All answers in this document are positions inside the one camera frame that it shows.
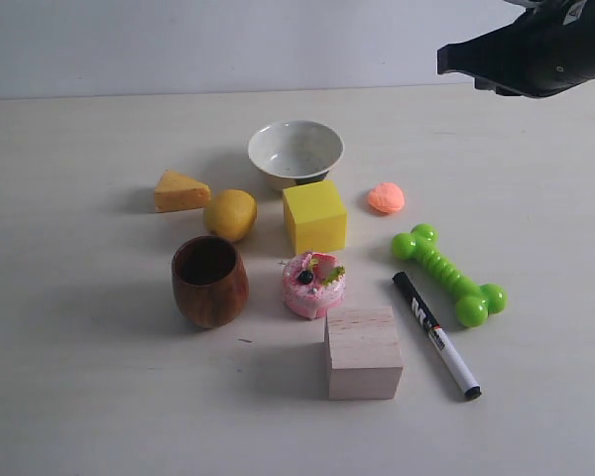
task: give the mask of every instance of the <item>orange ball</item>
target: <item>orange ball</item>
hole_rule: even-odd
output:
[[[382,213],[395,213],[406,203],[403,191],[394,183],[380,183],[368,193],[368,203]]]

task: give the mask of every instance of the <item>yellow block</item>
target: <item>yellow block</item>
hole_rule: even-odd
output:
[[[209,186],[175,171],[166,171],[155,188],[157,211],[194,210],[211,198]]]
[[[285,225],[296,255],[346,247],[348,213],[330,180],[283,190]]]

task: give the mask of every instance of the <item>yellow lemon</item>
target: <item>yellow lemon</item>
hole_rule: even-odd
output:
[[[203,210],[205,228],[233,242],[242,240],[258,216],[256,199],[243,190],[224,190],[213,196]]]

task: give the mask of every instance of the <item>black marker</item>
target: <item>black marker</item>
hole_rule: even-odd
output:
[[[408,304],[413,310],[418,323],[427,332],[429,340],[440,354],[443,362],[451,372],[454,380],[465,395],[466,400],[474,400],[481,396],[480,385],[465,365],[460,354],[456,351],[447,334],[436,321],[432,313],[425,305],[425,302],[418,295],[417,290],[411,283],[408,275],[401,271],[393,277],[395,286],[406,298]]]

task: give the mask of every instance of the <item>brown wooden cup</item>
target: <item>brown wooden cup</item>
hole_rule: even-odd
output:
[[[210,329],[236,318],[249,298],[249,280],[240,253],[218,236],[199,236],[178,248],[172,259],[178,310]]]

